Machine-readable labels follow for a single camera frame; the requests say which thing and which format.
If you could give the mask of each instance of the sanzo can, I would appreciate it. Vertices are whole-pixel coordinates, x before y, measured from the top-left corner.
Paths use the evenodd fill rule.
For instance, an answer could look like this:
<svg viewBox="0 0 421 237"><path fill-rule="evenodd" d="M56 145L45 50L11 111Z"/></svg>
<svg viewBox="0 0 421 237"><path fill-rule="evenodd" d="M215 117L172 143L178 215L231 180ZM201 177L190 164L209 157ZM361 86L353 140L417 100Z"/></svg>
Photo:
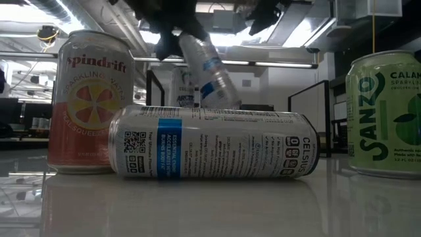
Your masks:
<svg viewBox="0 0 421 237"><path fill-rule="evenodd" d="M296 113L142 107L110 126L111 167L122 176L278 178L310 174L320 141Z"/></svg>
<svg viewBox="0 0 421 237"><path fill-rule="evenodd" d="M346 88L350 165L362 174L421 177L421 65L412 53L357 59Z"/></svg>
<svg viewBox="0 0 421 237"><path fill-rule="evenodd" d="M134 60L124 41L71 33L59 51L48 164L59 172L109 171L109 125L133 103L133 83Z"/></svg>

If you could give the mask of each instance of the white table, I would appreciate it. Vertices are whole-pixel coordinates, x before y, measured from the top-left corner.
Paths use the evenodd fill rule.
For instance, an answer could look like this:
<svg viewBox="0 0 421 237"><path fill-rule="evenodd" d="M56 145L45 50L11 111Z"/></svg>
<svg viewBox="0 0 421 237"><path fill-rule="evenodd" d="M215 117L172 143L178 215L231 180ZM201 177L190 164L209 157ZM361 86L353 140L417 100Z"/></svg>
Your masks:
<svg viewBox="0 0 421 237"><path fill-rule="evenodd" d="M56 175L42 208L14 204L37 205L26 215L39 224L2 235L0 216L0 236L421 236L421 181L359 175L334 157L296 181Z"/></svg>

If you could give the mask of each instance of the fluorescent light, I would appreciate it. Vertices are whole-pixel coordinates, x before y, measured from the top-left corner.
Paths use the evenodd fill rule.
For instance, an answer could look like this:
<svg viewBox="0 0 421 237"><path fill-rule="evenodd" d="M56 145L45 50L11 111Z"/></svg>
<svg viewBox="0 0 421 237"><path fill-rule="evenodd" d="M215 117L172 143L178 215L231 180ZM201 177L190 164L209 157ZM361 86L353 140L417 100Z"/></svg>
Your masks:
<svg viewBox="0 0 421 237"><path fill-rule="evenodd" d="M311 39L308 40L304 44L305 47L308 47L310 44L312 44L317 38L319 38L326 30L330 28L334 23L336 22L336 18L331 19L321 30L319 30Z"/></svg>
<svg viewBox="0 0 421 237"><path fill-rule="evenodd" d="M291 33L282 47L301 47L311 36L311 24L307 19L304 19Z"/></svg>
<svg viewBox="0 0 421 237"><path fill-rule="evenodd" d="M134 57L134 60L148 63L184 63L184 59L164 59L163 61L160 61L159 59L152 57Z"/></svg>
<svg viewBox="0 0 421 237"><path fill-rule="evenodd" d="M15 4L1 5L0 21L54 23L53 18L43 11L34 11L31 6Z"/></svg>
<svg viewBox="0 0 421 237"><path fill-rule="evenodd" d="M287 68L312 68L310 64L299 63L261 63L256 62L256 66L287 67Z"/></svg>
<svg viewBox="0 0 421 237"><path fill-rule="evenodd" d="M226 65L249 65L250 64L250 62L248 62L248 61L222 60L222 62Z"/></svg>
<svg viewBox="0 0 421 237"><path fill-rule="evenodd" d="M50 99L19 98L19 101L51 103Z"/></svg>
<svg viewBox="0 0 421 237"><path fill-rule="evenodd" d="M23 52L8 52L0 51L0 56L3 57L29 57L29 58L43 58L43 59L56 59L56 53L23 53Z"/></svg>
<svg viewBox="0 0 421 237"><path fill-rule="evenodd" d="M262 43L264 41L267 41L272 32L274 31L276 25L273 25L254 36L250 36L250 27L238 32L237 34L219 34L219 33L210 33L210 40L212 41L213 45L217 47L231 47L231 46L238 46L242 45L244 42L248 41L255 41L259 39L259 43ZM154 34L152 32L148 31L140 31L140 34L142 35L143 40L145 40L146 43L152 43L157 44L160 40L161 36L159 34Z"/></svg>

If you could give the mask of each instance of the celsius can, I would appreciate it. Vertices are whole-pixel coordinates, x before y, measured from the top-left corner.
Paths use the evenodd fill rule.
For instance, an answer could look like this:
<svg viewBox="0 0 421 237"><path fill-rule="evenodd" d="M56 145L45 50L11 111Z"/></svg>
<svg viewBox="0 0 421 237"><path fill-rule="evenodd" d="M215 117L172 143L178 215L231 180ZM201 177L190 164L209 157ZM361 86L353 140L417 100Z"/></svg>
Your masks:
<svg viewBox="0 0 421 237"><path fill-rule="evenodd" d="M32 128L38 128L40 118L32 118Z"/></svg>
<svg viewBox="0 0 421 237"><path fill-rule="evenodd" d="M59 51L48 164L59 172L110 171L109 125L133 103L133 83L134 60L123 40L72 32Z"/></svg>
<svg viewBox="0 0 421 237"><path fill-rule="evenodd" d="M128 106L110 126L122 176L277 178L310 174L320 140L296 113Z"/></svg>
<svg viewBox="0 0 421 237"><path fill-rule="evenodd" d="M180 47L201 94L201 105L209 109L239 109L241 100L225 65L208 37L201 41L182 33Z"/></svg>
<svg viewBox="0 0 421 237"><path fill-rule="evenodd" d="M354 61L346 87L350 165L362 174L421 177L421 65L412 53Z"/></svg>
<svg viewBox="0 0 421 237"><path fill-rule="evenodd" d="M191 73L187 68L176 67L172 70L169 97L171 107L194 108L195 87L191 82Z"/></svg>

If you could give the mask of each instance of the pipe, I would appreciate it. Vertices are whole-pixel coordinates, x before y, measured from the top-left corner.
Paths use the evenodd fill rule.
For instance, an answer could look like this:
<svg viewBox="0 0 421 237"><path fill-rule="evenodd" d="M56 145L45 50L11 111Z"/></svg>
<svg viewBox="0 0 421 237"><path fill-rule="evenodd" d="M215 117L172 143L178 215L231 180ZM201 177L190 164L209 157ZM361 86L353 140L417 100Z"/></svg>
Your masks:
<svg viewBox="0 0 421 237"><path fill-rule="evenodd" d="M104 30L75 0L25 0L29 5L45 12L58 22L55 24L67 34L75 30Z"/></svg>
<svg viewBox="0 0 421 237"><path fill-rule="evenodd" d="M123 23L120 21L116 13L113 11L110 3L107 0L103 0L104 8L106 8L112 17L112 19L117 23L118 27L123 31L124 35L129 39L130 43L139 51L143 51L142 46L139 42L136 41L136 39L133 37L133 35L127 30L126 27L124 27Z"/></svg>
<svg viewBox="0 0 421 237"><path fill-rule="evenodd" d="M129 31L133 34L133 36L135 37L136 41L140 44L140 47L142 48L143 52L146 55L150 55L148 52L148 46L145 43L145 40L143 40L142 35L140 34L139 30L136 30L132 23L129 21L129 19L127 18L126 14L124 14L123 10L122 10L122 1L119 1L115 6L114 6L114 10L116 11L116 13L120 16L120 18L124 21L124 23L127 25L127 28L129 29Z"/></svg>

